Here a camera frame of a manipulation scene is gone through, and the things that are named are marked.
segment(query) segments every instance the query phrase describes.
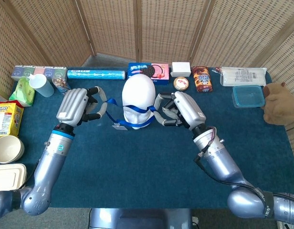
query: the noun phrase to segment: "small white box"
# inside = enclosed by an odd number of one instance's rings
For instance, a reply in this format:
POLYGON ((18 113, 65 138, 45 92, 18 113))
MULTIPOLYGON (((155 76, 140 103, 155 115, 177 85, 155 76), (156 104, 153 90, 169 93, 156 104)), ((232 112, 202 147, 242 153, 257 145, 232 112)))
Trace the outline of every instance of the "small white box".
POLYGON ((172 77, 189 77, 190 73, 189 62, 173 62, 171 65, 172 77))

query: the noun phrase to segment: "brown plush toy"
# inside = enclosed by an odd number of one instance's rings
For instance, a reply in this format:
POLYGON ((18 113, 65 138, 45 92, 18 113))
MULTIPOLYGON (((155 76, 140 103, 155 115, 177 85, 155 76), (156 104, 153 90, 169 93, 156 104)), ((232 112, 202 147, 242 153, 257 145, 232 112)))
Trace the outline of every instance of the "brown plush toy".
POLYGON ((287 125, 294 120, 294 97, 285 83, 270 83, 263 88, 265 106, 263 118, 274 125, 287 125))

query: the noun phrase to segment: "table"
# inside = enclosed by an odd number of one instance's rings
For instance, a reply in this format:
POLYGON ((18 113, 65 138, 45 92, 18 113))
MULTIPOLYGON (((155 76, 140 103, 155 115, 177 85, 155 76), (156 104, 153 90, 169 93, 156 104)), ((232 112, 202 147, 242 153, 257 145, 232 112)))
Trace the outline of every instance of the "table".
MULTIPOLYGON (((294 156, 284 127, 265 123, 260 108, 235 108, 232 88, 222 87, 219 75, 210 73, 212 93, 198 93, 192 76, 185 91, 206 115, 206 124, 217 127, 218 136, 225 139, 227 150, 249 182, 262 190, 294 193, 294 156)), ((169 85, 156 85, 156 92, 174 92, 173 79, 169 85)), ((124 83, 69 81, 72 88, 98 85, 119 104, 124 83)), ((19 137, 25 152, 17 163, 25 164, 28 174, 57 124, 62 99, 57 90, 49 98, 36 93, 33 106, 24 109, 19 137)), ((108 110, 115 118, 123 118, 122 109, 109 105, 108 110)), ((75 128, 75 139, 52 191, 51 207, 227 207, 231 188, 208 178, 193 162, 198 149, 191 131, 163 127, 156 121, 129 131, 117 131, 111 125, 105 116, 75 128)))

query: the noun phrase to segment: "beige bowl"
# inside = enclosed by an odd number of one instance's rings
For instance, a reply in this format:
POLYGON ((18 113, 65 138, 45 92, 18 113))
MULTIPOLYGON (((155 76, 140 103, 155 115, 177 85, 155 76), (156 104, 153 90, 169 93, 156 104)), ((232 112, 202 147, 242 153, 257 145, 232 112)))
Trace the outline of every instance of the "beige bowl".
POLYGON ((0 163, 6 164, 19 160, 24 153, 22 141, 12 135, 0 137, 0 163))

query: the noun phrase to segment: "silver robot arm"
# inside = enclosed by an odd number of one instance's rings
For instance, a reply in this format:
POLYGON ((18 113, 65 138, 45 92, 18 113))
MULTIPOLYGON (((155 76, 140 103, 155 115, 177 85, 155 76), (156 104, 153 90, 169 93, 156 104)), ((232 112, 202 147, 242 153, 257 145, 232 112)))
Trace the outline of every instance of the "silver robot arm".
MULTIPOLYGON (((160 94, 157 98, 160 97, 169 99, 163 112, 169 109, 177 114, 174 125, 184 125, 193 132, 194 143, 200 151, 195 159, 197 165, 211 178, 231 186, 228 207, 233 214, 241 218, 273 218, 294 224, 294 195, 263 192, 250 184, 222 144, 223 140, 218 138, 216 128, 205 126, 206 117, 192 97, 183 92, 160 94), (205 170, 201 158, 207 161, 215 177, 205 170)), ((159 116, 155 115, 156 119, 165 125, 159 116)))
POLYGON ((99 119, 105 114, 107 103, 103 103, 97 113, 89 114, 97 105, 93 94, 99 94, 102 101, 106 101, 105 93, 100 87, 88 90, 77 88, 66 93, 57 114, 59 124, 45 142, 45 149, 34 172, 34 186, 0 191, 0 218, 19 208, 32 216, 47 210, 51 203, 52 188, 75 136, 73 129, 82 121, 99 119))

